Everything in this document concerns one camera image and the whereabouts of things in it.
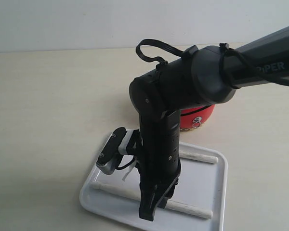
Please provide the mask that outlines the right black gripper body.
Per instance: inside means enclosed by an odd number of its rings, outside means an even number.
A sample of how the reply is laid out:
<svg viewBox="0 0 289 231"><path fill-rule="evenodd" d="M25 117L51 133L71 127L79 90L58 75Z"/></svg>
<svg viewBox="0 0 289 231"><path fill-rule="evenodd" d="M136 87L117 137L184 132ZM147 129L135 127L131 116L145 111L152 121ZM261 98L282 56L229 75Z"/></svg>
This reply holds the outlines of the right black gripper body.
<svg viewBox="0 0 289 231"><path fill-rule="evenodd" d="M166 185L176 181L181 171L178 154L137 154L136 167L140 174L140 183L144 186Z"/></svg>

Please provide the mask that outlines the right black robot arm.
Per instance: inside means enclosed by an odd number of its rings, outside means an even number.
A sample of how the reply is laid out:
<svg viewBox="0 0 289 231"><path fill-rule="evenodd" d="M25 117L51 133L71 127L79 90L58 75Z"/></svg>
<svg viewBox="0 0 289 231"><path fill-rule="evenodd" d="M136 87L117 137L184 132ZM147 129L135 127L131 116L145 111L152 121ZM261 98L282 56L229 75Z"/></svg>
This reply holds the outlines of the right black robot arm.
<svg viewBox="0 0 289 231"><path fill-rule="evenodd" d="M221 43L181 51L155 39L142 40L140 45L178 57L167 62L159 56L147 57L136 47L143 61L157 65L129 86L140 123L139 217L153 221L155 209L165 207L178 183L181 110L228 102L242 87L267 83L289 87L289 26L237 49Z"/></svg>

